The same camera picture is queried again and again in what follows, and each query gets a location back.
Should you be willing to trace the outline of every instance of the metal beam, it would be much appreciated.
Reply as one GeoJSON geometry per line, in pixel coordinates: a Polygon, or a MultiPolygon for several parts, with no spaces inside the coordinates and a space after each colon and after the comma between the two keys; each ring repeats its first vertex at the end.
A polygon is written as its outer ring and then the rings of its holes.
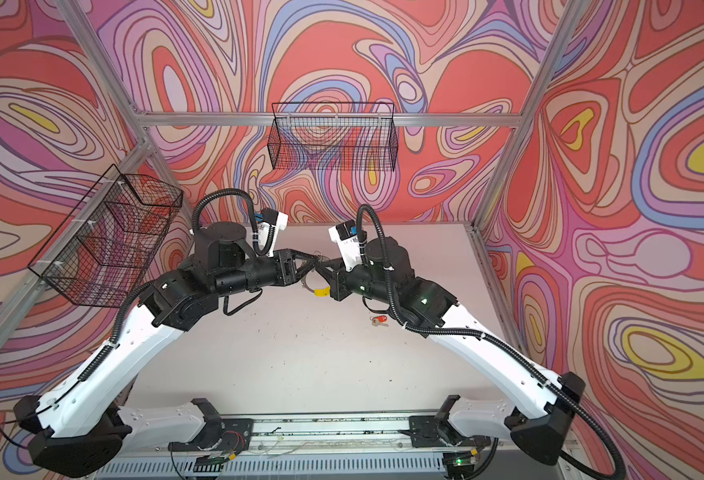
{"type": "MultiPolygon", "coordinates": [[[[145,142],[140,142],[130,153],[120,162],[120,169],[123,173],[133,173],[143,163],[149,153],[145,142]]],[[[118,172],[113,171],[106,181],[116,180],[118,172]]],[[[88,200],[74,219],[64,228],[64,231],[56,240],[50,243],[48,250],[41,257],[41,262],[50,263],[64,248],[64,246],[77,234],[82,222],[88,219],[96,206],[104,199],[109,188],[103,186],[96,190],[93,197],[88,200]]],[[[21,280],[20,285],[15,289],[13,295],[0,305],[0,349],[2,345],[13,335],[21,321],[31,310],[43,292],[46,284],[35,274],[27,272],[21,280]]]]}
{"type": "Polygon", "coordinates": [[[533,78],[531,88],[528,91],[528,96],[522,106],[522,120],[517,129],[509,136],[504,147],[504,152],[501,154],[499,164],[493,170],[491,179],[488,182],[488,187],[485,188],[485,193],[482,195],[480,205],[477,208],[472,225],[478,227],[483,216],[488,213],[492,207],[492,199],[498,195],[499,190],[504,185],[504,179],[511,170],[512,164],[520,153],[523,144],[525,143],[525,135],[533,125],[533,119],[536,116],[536,111],[544,98],[549,82],[557,71],[562,55],[566,51],[568,43],[573,37],[573,32],[578,26],[584,11],[592,0],[568,0],[565,9],[563,10],[560,21],[557,23],[555,32],[552,34],[552,40],[547,46],[544,58],[539,65],[539,71],[533,78]]]}
{"type": "MultiPolygon", "coordinates": [[[[371,113],[291,113],[295,118],[377,118],[371,113]]],[[[214,125],[223,127],[257,127],[271,125],[274,115],[266,112],[154,112],[136,113],[141,126],[159,125],[214,125]]],[[[518,127],[520,114],[395,114],[394,123],[398,127],[518,127]]]]}
{"type": "MultiPolygon", "coordinates": [[[[173,174],[173,171],[167,164],[160,149],[157,148],[154,139],[149,135],[144,126],[139,124],[136,119],[136,105],[130,95],[125,90],[125,87],[120,79],[120,76],[114,70],[114,65],[109,59],[104,45],[98,38],[98,34],[90,24],[88,15],[82,10],[79,2],[71,0],[57,0],[58,10],[64,17],[64,20],[69,25],[69,29],[77,39],[77,42],[82,47],[82,51],[88,57],[88,60],[93,64],[93,68],[97,77],[103,82],[107,92],[112,97],[116,109],[125,119],[128,127],[133,130],[134,134],[140,140],[145,141],[152,150],[155,161],[152,162],[157,175],[161,180],[168,184],[181,188],[178,179],[173,174]]],[[[187,218],[191,218],[191,208],[186,197],[181,205],[181,214],[187,218]]]]}

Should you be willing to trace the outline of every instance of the psychedelic wallpaper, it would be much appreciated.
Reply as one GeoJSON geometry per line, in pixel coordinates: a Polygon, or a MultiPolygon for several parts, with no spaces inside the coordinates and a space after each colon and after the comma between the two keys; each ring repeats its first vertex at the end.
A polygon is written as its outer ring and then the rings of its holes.
{"type": "MultiPolygon", "coordinates": [[[[518,112],[560,2],[93,2],[88,18],[138,110],[270,111],[275,101],[389,101],[401,112],[518,112]]],[[[389,222],[467,221],[509,130],[401,128],[395,172],[272,171],[268,128],[152,134],[195,204],[222,187],[293,222],[362,203],[389,222]]],[[[212,218],[242,218],[221,201],[212,218]]]]}
{"type": "Polygon", "coordinates": [[[704,2],[593,2],[483,236],[632,478],[704,478],[704,2]]]}
{"type": "MultiPolygon", "coordinates": [[[[52,3],[0,2],[0,303],[52,230],[134,145],[52,3]]],[[[150,275],[188,251],[186,230],[174,224],[150,275]]],[[[46,291],[0,351],[0,422],[20,396],[42,392],[87,358],[113,315],[46,291]]],[[[28,440],[17,428],[6,432],[28,440]]],[[[0,478],[25,474],[57,476],[0,437],[0,478]]]]}

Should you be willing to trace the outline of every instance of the black wire mesh basket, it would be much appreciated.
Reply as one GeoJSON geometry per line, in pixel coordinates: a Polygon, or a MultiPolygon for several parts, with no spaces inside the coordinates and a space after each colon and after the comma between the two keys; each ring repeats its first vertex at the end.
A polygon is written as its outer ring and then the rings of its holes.
{"type": "Polygon", "coordinates": [[[59,225],[28,264],[28,268],[75,305],[118,307],[146,275],[165,235],[181,209],[183,192],[148,175],[122,174],[94,188],[108,188],[103,200],[81,223],[70,240],[50,260],[43,251],[58,236],[59,225]]]}
{"type": "Polygon", "coordinates": [[[274,170],[395,170],[397,129],[390,102],[272,104],[267,148],[274,170]]]}

